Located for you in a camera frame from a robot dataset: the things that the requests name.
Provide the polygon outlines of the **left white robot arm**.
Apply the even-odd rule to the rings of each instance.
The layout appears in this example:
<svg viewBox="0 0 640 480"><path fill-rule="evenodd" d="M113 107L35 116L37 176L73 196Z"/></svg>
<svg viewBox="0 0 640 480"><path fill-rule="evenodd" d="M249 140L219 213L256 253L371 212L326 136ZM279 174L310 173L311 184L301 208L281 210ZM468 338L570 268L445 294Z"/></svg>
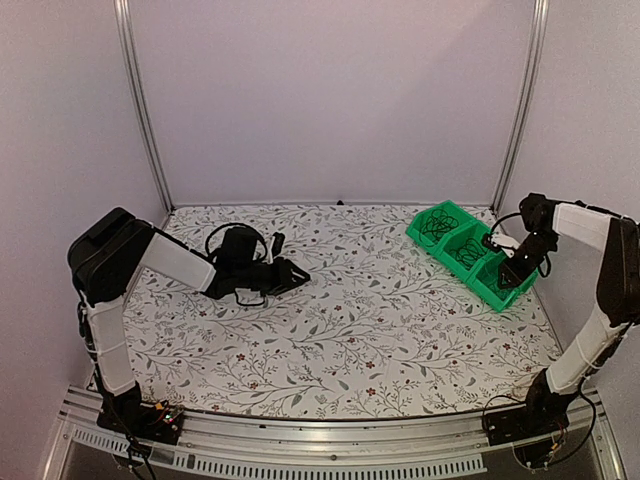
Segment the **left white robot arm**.
<svg viewBox="0 0 640 480"><path fill-rule="evenodd" d="M249 224L229 222L213 229L198 251L116 207L72 243L67 262L96 385L105 400L114 400L109 415L126 433L141 433L149 423L146 408L129 397L140 395L124 329L137 276L149 270L214 300L247 290L258 294L261 307L311 279L283 257L284 240L280 232L265 237Z"/></svg>

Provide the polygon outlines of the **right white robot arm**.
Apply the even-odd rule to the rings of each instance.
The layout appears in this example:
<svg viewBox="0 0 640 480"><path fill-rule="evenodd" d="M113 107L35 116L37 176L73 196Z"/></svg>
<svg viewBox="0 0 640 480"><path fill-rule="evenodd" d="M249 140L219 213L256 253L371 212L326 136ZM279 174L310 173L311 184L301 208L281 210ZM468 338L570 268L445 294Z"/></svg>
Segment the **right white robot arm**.
<svg viewBox="0 0 640 480"><path fill-rule="evenodd" d="M498 267L501 288L517 288L539 270L558 240L569 238L592 250L593 307L586 322L561 356L514 390L528 405L517 427L537 436L556 417L554 405L570 403L582 383L612 358L639 328L639 224L632 218L581 201L553 200L531 193L518 210L505 215L485 235L485 245L504 251Z"/></svg>

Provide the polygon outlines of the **green three-compartment bin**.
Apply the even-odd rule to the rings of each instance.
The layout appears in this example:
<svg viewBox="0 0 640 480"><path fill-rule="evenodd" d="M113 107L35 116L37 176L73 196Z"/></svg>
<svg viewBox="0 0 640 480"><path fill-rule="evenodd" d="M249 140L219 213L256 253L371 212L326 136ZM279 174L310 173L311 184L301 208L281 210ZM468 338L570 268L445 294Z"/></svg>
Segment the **green three-compartment bin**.
<svg viewBox="0 0 640 480"><path fill-rule="evenodd" d="M507 256L486 249L481 240L490 227L447 200L415 215L406 234L444 265L494 311L502 312L526 293L538 279L533 272L512 290L497 286L498 266Z"/></svg>

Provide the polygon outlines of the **floral table mat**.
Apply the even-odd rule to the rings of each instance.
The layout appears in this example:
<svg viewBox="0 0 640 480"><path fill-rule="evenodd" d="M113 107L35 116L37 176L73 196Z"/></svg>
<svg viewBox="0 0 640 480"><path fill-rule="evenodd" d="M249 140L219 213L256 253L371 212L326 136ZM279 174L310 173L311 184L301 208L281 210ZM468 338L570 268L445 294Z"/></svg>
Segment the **floral table mat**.
<svg viewBox="0 0 640 480"><path fill-rule="evenodd" d="M559 356L533 293L493 311L406 233L415 205L184 207L167 231L192 248L229 222L284 233L302 288L259 305L209 299L145 272L124 313L148 401L312 419L479 409L524 394Z"/></svg>

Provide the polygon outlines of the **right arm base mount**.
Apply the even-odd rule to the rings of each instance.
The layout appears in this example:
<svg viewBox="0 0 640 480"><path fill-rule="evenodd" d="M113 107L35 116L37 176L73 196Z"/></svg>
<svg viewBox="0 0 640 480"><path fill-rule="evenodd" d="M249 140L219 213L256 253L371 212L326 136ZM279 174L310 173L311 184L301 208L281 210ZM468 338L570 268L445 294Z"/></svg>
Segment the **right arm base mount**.
<svg viewBox="0 0 640 480"><path fill-rule="evenodd" d="M517 408L482 414L481 424L491 446L518 442L565 430L569 419L565 411L519 405Z"/></svg>

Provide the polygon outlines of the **front aluminium rail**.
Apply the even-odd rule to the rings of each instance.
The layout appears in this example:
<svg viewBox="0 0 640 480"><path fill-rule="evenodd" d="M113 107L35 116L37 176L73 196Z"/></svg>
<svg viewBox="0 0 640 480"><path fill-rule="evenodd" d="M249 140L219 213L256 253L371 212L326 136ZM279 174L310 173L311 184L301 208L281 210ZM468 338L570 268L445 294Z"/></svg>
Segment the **front aluminium rail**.
<svg viewBox="0 0 640 480"><path fill-rule="evenodd" d="M569 425L510 440L491 415L512 406L430 417L295 421L188 411L173 445L133 453L99 427L100 396L70 387L45 459L46 479L626 479L598 394L568 412Z"/></svg>

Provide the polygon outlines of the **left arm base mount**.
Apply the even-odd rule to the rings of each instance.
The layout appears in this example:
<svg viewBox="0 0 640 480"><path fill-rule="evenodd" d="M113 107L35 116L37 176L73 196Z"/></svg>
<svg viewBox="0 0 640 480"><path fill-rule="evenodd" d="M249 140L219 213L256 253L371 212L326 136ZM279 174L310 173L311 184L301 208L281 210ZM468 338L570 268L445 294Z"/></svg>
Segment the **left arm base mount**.
<svg viewBox="0 0 640 480"><path fill-rule="evenodd" d="M145 404L132 396L105 397L97 425L136 439L176 445L180 438L185 408L161 401Z"/></svg>

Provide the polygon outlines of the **right aluminium frame post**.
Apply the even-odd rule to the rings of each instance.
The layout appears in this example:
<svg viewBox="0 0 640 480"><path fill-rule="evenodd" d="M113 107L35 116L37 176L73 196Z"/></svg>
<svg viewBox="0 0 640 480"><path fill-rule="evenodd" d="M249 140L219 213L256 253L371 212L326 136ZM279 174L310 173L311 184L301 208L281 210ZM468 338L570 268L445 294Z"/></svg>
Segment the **right aluminium frame post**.
<svg viewBox="0 0 640 480"><path fill-rule="evenodd" d="M504 205L511 179L516 168L516 162L524 138L529 111L533 102L535 85L539 74L539 67L545 42L548 13L548 0L536 0L534 2L524 74L503 164L491 203L491 209L494 213L498 213Z"/></svg>

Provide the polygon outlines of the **aluminium frame post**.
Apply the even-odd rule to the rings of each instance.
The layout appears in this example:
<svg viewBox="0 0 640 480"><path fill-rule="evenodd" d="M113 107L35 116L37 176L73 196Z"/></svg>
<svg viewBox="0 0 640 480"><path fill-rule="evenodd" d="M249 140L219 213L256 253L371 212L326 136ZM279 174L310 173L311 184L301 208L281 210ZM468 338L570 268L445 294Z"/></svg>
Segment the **aluminium frame post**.
<svg viewBox="0 0 640 480"><path fill-rule="evenodd" d="M503 164L491 203L491 209L494 213L498 213L504 205L511 179L516 168L516 162L524 138L529 111L533 102L535 85L539 74L539 67L545 42L548 13L548 0L536 0L534 2L524 74Z"/></svg>
<svg viewBox="0 0 640 480"><path fill-rule="evenodd" d="M175 210L175 205L170 192L166 173L162 165L160 151L153 130L152 119L144 91L142 70L136 50L130 2L127 0L115 0L113 5L124 68L143 148L147 156L149 168L161 205L167 213L172 213Z"/></svg>

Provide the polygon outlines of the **left aluminium frame post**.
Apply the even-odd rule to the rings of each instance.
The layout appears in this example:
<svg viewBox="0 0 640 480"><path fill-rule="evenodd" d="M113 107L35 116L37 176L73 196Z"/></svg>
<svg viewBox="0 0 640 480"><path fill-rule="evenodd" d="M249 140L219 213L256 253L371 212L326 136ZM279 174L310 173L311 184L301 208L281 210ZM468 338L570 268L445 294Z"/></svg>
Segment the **left aluminium frame post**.
<svg viewBox="0 0 640 480"><path fill-rule="evenodd" d="M142 70L136 50L130 2L127 0L115 0L113 5L124 68L143 148L147 156L149 168L161 205L167 213L172 213L175 210L175 205L170 192L166 173L162 165L160 151L153 130L152 119L144 91Z"/></svg>

